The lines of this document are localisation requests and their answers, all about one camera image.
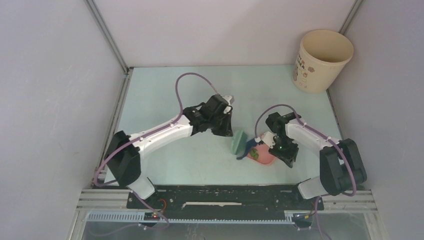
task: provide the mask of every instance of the white table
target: white table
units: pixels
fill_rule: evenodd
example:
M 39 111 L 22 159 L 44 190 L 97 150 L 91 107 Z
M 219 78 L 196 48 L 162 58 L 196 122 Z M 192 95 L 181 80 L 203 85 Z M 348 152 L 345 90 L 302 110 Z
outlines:
M 259 115 L 275 104 L 288 104 L 307 123 L 323 133 L 340 138 L 330 101 L 325 92 L 304 93 L 292 83 L 293 65 L 268 66 L 200 66 L 135 68 L 118 130 L 126 134 L 155 127 L 178 114 L 175 81 L 186 72 L 205 76 L 221 95 L 233 95 L 233 131 L 243 129 L 249 139 Z M 206 102 L 214 91 L 197 76 L 181 79 L 179 93 L 183 107 Z M 275 109 L 281 115 L 288 108 Z M 258 126 L 265 132 L 266 114 Z M 230 153 L 231 137 L 214 136 L 210 132 L 175 141 L 141 160 L 142 175 L 157 185 L 266 185 L 297 184 L 319 175 L 319 159 L 304 146 L 293 168 L 280 160 L 263 166 L 245 158 L 236 160 Z M 106 181 L 113 180 L 108 170 Z

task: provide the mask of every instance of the gray floor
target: gray floor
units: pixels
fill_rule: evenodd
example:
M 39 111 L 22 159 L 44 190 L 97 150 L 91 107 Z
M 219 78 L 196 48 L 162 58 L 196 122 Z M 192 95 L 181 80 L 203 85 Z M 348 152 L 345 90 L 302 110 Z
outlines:
M 362 214 L 320 214 L 319 220 L 332 240 L 369 240 L 367 226 Z M 94 237 L 94 233 L 108 233 L 128 223 L 88 222 L 85 240 L 319 240 L 317 230 L 297 231 L 292 225 L 273 224 L 171 224 L 165 230 L 144 231 L 131 227 L 105 237 Z

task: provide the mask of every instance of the orange wire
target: orange wire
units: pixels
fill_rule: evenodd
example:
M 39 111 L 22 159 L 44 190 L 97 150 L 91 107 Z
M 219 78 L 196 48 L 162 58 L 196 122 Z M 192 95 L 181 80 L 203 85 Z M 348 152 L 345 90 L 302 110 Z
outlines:
M 162 213 L 165 212 L 165 209 L 167 208 L 167 201 L 165 201 L 165 199 L 161 198 L 158 201 L 162 201 L 163 202 L 163 208 L 162 208 Z

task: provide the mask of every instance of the gray wall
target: gray wall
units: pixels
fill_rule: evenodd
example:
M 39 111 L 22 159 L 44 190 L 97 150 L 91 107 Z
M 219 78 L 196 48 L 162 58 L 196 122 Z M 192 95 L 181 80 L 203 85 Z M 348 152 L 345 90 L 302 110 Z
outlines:
M 0 238 L 65 239 L 123 73 L 83 0 L 0 3 Z
M 393 240 L 423 239 L 424 1 L 365 1 L 330 93 Z

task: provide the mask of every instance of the beige bin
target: beige bin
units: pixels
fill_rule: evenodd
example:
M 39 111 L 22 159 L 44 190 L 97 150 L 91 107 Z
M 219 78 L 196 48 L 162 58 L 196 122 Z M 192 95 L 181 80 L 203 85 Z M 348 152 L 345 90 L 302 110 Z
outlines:
M 351 60 L 354 46 L 338 32 L 314 30 L 300 42 L 293 71 L 293 83 L 307 93 L 321 93 L 334 82 Z

